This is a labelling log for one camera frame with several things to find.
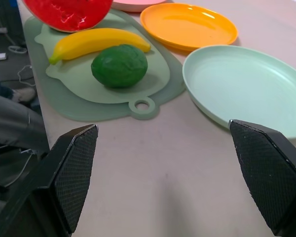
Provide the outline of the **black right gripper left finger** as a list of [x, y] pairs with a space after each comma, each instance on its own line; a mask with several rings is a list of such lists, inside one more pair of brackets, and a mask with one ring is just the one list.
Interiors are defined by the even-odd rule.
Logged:
[[58, 138], [0, 207], [0, 237], [70, 237], [88, 193], [98, 138], [95, 124]]

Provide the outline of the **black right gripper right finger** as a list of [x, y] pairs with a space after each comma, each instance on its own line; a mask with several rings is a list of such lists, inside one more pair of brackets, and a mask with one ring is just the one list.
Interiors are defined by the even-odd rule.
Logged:
[[230, 120], [243, 178], [273, 234], [296, 237], [296, 147], [279, 131]]

